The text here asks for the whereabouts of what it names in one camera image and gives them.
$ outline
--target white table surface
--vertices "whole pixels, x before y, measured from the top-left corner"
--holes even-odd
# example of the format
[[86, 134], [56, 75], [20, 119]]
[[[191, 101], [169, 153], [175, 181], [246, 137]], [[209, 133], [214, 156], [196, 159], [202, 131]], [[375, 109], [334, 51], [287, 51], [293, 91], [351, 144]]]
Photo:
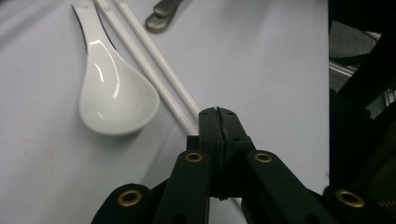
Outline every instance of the white table surface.
[[[141, 22], [156, 4], [126, 2]], [[0, 2], [2, 224], [90, 223], [113, 189], [153, 188], [185, 149], [186, 134], [164, 102], [137, 134], [103, 136], [84, 126], [86, 53], [71, 3], [78, 1]], [[185, 0], [171, 26], [151, 36], [202, 109], [235, 112], [258, 149], [321, 193], [329, 169], [327, 32], [325, 0]], [[232, 201], [217, 200], [209, 222], [246, 223]]]

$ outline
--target gray object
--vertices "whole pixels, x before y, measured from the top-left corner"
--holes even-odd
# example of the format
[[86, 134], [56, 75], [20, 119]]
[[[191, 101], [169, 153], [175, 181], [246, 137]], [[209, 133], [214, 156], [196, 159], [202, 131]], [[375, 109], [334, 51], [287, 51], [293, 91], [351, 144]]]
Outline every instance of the gray object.
[[154, 34], [163, 32], [174, 18], [182, 0], [162, 0], [154, 6], [154, 13], [146, 19], [146, 29]]

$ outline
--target white chopstick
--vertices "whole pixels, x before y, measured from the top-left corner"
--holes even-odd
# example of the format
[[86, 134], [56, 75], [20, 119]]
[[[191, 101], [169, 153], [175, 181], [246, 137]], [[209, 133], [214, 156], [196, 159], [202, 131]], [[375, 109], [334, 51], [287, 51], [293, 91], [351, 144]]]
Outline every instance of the white chopstick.
[[96, 3], [102, 9], [111, 26], [114, 28], [114, 30], [116, 31], [116, 33], [118, 34], [124, 45], [127, 47], [129, 52], [134, 56], [140, 68], [144, 71], [150, 82], [155, 86], [155, 89], [157, 89], [158, 93], [161, 95], [163, 100], [171, 109], [175, 117], [180, 122], [181, 126], [187, 132], [187, 134], [198, 135], [197, 127], [195, 127], [195, 125], [192, 124], [192, 122], [186, 116], [184, 111], [177, 104], [177, 101], [175, 100], [174, 96], [169, 92], [169, 90], [166, 88], [163, 82], [159, 79], [158, 75], [155, 73], [154, 69], [149, 64], [149, 62], [143, 55], [142, 51], [138, 48], [136, 43], [128, 35], [127, 31], [120, 23], [119, 19], [114, 14], [113, 10], [108, 5], [107, 1], [96, 0]]
[[183, 99], [186, 106], [189, 108], [191, 113], [198, 119], [198, 114], [201, 111], [198, 104], [192, 98], [190, 92], [186, 89], [184, 84], [178, 78], [175, 70], [172, 66], [165, 60], [165, 57], [154, 44], [154, 42], [149, 37], [149, 34], [143, 28], [137, 17], [132, 12], [131, 8], [125, 3], [124, 0], [113, 0], [117, 7], [119, 8], [120, 12], [124, 16], [124, 18], [129, 22], [132, 26], [134, 31], [136, 32], [137, 36], [139, 36], [142, 43], [146, 46], [148, 52], [154, 58], [155, 62], [160, 66], [160, 68], [165, 73], [166, 77], [168, 78], [169, 82], [175, 88], [177, 93], [180, 95], [181, 99]]

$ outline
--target spoon handle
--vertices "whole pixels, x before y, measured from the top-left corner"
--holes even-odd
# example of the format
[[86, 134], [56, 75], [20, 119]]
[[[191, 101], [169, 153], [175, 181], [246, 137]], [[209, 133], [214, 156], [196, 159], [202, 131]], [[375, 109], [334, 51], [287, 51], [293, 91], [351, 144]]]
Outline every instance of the spoon handle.
[[72, 8], [76, 12], [81, 25], [87, 52], [90, 51], [91, 44], [97, 41], [100, 41], [107, 49], [114, 49], [103, 29], [103, 25], [100, 22], [95, 5], [92, 1], [73, 4]]

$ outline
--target black metal bracket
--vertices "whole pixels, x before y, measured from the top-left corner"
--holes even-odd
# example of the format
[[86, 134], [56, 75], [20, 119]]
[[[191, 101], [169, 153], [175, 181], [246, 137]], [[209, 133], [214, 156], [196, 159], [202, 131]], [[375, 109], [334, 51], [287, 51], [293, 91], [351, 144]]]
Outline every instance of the black metal bracket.
[[394, 223], [354, 190], [331, 186], [320, 196], [305, 188], [279, 157], [256, 150], [233, 111], [208, 108], [199, 125], [167, 180], [114, 190], [92, 223], [205, 224], [210, 197], [242, 198], [249, 224]]

